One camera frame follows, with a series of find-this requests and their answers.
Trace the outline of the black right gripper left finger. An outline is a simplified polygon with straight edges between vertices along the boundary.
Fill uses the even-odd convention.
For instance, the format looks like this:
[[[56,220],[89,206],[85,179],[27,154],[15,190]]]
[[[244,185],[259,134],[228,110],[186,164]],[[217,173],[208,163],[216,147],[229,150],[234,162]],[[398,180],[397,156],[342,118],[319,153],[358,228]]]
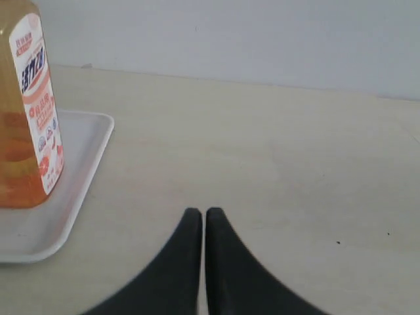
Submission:
[[[147,267],[86,314],[197,314],[200,270],[201,212],[187,208]]]

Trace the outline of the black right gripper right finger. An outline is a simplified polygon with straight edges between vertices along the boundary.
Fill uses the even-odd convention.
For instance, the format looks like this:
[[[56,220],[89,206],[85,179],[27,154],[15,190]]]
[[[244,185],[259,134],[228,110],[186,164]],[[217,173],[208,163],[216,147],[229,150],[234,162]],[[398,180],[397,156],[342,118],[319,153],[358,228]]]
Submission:
[[[225,212],[205,223],[205,286],[210,314],[324,314],[277,280],[246,248]]]

